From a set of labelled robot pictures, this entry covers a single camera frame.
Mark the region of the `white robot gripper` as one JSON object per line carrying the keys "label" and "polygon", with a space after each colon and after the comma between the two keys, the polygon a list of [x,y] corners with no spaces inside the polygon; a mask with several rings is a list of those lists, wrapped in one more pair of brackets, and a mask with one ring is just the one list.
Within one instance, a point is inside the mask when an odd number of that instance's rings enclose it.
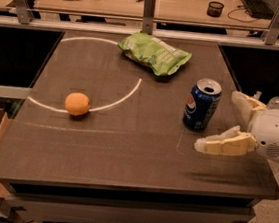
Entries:
{"label": "white robot gripper", "polygon": [[257,154],[279,163],[279,109],[267,110],[260,100],[237,90],[231,98],[242,126],[250,133],[234,126],[220,135],[199,138],[194,143],[196,151],[236,157],[256,149]]}

